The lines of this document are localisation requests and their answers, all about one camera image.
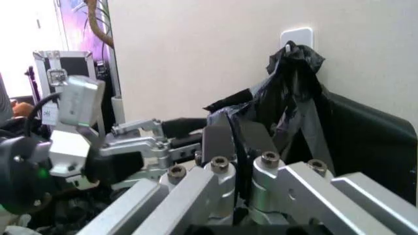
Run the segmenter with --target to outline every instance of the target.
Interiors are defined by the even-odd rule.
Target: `cable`
[[[106,43],[111,48],[114,48],[113,39],[106,35],[97,24],[96,18],[96,9],[97,9],[97,0],[87,0],[87,7],[89,9],[89,23],[90,29],[92,32],[100,39],[102,42]]]
[[[13,137],[16,137],[16,136],[17,135],[11,133],[10,131],[0,129],[0,137],[13,138]]]
[[[30,137],[30,130],[32,127],[33,119],[36,117],[37,113],[42,109],[42,107],[50,102],[51,100],[58,99],[60,97],[61,93],[52,93],[48,95],[47,97],[43,98],[41,101],[39,101],[35,107],[33,107],[32,112],[30,112],[29,116],[27,116],[26,122],[24,123],[24,135],[26,137]]]

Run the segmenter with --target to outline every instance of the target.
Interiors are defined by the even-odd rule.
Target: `black cable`
[[[33,107],[32,112],[30,112],[29,116],[27,116],[26,122],[24,123],[24,135],[27,137],[30,137],[30,129],[32,127],[33,119],[36,117],[37,113],[42,109],[42,107],[50,102],[51,100],[58,99],[60,97],[61,93],[52,93],[48,95],[47,97],[43,98],[41,101],[39,101],[35,107]]]
[[[17,135],[11,133],[10,131],[0,129],[0,137],[14,138]]]

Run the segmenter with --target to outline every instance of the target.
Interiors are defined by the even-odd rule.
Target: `green led light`
[[[38,177],[41,178],[41,179],[48,178],[49,177],[49,173],[48,173],[48,171],[46,169],[40,168],[38,170]]]

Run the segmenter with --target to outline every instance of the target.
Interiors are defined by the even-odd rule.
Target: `bolt head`
[[[74,164],[69,165],[69,166],[67,167],[67,170],[68,170],[68,171],[73,171],[73,170],[75,170],[75,165],[74,165]]]
[[[279,166],[279,161],[280,161],[280,155],[272,152],[272,151],[267,151],[264,152],[261,155],[261,162],[267,167],[267,168],[276,168]]]
[[[186,168],[182,165],[174,165],[167,170],[168,181],[174,185],[178,184],[186,174]]]
[[[201,151],[194,152],[194,162],[196,163],[196,165],[202,164],[202,152]]]
[[[225,173],[228,171],[229,161],[226,157],[218,156],[212,158],[210,167],[215,173]]]
[[[36,206],[36,207],[40,206],[41,204],[42,204],[41,200],[35,200],[33,202],[33,205]]]
[[[312,168],[316,173],[320,174],[322,177],[325,177],[328,166],[321,160],[311,159],[308,161],[308,166]]]
[[[21,162],[23,162],[23,158],[21,157],[21,156],[15,156],[14,158],[13,158],[13,160],[15,161],[15,162],[17,162],[17,163],[21,163]]]

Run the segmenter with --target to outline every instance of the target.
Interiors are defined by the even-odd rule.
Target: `hex socket bolt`
[[[198,166],[200,166],[202,164],[202,151],[198,150],[194,153],[194,162]]]
[[[182,165],[174,165],[167,170],[168,181],[174,185],[178,184],[186,176],[186,168]]]
[[[226,157],[218,156],[212,158],[210,167],[215,173],[225,173],[228,171],[229,161]]]
[[[261,155],[261,162],[267,167],[267,168],[276,168],[279,166],[279,161],[280,161],[280,155],[272,152],[272,151],[267,151],[264,152]]]
[[[325,177],[326,170],[328,170],[328,166],[326,165],[326,163],[318,159],[311,159],[308,161],[307,164],[316,173],[320,174],[322,177]]]

